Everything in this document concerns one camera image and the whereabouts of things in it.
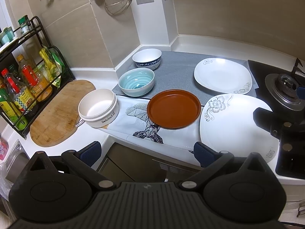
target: blue and white bowl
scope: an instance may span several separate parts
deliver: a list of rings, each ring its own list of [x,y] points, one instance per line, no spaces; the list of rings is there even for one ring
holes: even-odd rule
[[[162,52],[158,49],[145,49],[135,53],[132,60],[138,68],[156,69],[160,65]]]
[[[148,93],[155,84],[155,73],[148,68],[132,69],[119,79],[119,87],[128,96],[138,97]]]

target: floral plate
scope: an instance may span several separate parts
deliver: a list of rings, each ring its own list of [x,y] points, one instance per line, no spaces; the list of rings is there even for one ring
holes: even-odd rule
[[[220,93],[246,94],[252,88],[252,77],[247,68],[227,59],[200,61],[195,67],[194,78],[201,86]]]
[[[256,126],[253,111],[258,107],[271,111],[264,101],[249,95],[212,97],[200,118],[201,142],[217,152],[229,151],[236,157],[258,152],[266,162],[271,161],[279,148],[279,140]]]

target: black metal rack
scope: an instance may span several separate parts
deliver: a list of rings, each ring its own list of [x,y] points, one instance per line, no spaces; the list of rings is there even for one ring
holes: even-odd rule
[[[75,77],[73,75],[73,73],[71,72],[65,58],[63,57],[62,53],[60,52],[60,50],[56,47],[53,46],[48,38],[48,35],[45,32],[44,27],[42,26],[42,23],[40,21],[40,19],[37,16],[34,16],[31,20],[31,25],[33,27],[33,29],[28,32],[27,34],[24,34],[22,37],[19,38],[18,43],[16,43],[15,45],[12,45],[9,49],[7,49],[5,52],[0,54],[0,70],[3,70],[5,68],[5,66],[3,66],[1,64],[1,62],[9,55],[11,54],[15,49],[17,49],[20,45],[22,45],[24,42],[26,42],[28,39],[32,38],[33,36],[36,35],[41,47],[43,47],[43,45],[47,46],[49,49],[54,49],[59,57],[61,58],[62,62],[65,65],[65,69],[56,77],[54,78],[46,87],[45,89],[40,93],[42,94],[50,85],[52,85],[53,81],[55,81],[58,77],[61,77],[61,82],[60,82],[60,87],[58,89],[56,89],[55,86],[53,86],[53,91],[51,96],[46,99],[43,102],[37,102],[38,105],[38,110],[37,112],[33,115],[33,116],[29,116],[29,115],[25,115],[25,113],[27,112],[28,108],[35,102],[37,101],[37,98],[40,96],[40,94],[32,101],[32,103],[24,110],[24,112],[22,112],[22,114],[18,117],[18,120],[15,121],[15,123],[12,123],[7,116],[5,115],[5,113],[3,112],[3,110],[0,108],[1,113],[0,115],[4,118],[4,120],[16,131],[18,132],[23,138],[26,138],[26,135],[29,133],[30,131],[30,126],[31,124],[34,122],[34,120],[37,118],[37,116],[43,111],[43,109],[49,104],[49,102],[62,90],[62,88],[69,82],[75,80]],[[41,32],[43,34],[43,37],[46,41],[46,44],[42,43],[42,38],[39,35],[39,32]],[[17,130],[17,128],[15,127],[15,125],[18,123],[18,121],[22,118],[22,116],[25,116],[28,120],[28,124],[25,127],[25,129],[19,131]]]

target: cabinet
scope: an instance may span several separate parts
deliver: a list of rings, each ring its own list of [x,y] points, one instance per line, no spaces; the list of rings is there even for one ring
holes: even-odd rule
[[[114,143],[98,171],[117,185],[122,181],[179,182],[199,170],[165,161]]]

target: brown plate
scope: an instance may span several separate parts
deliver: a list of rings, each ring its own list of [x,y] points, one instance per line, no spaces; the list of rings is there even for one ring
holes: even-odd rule
[[[165,90],[148,103],[148,117],[157,125],[176,129],[193,123],[201,112],[201,104],[192,93],[181,89]]]

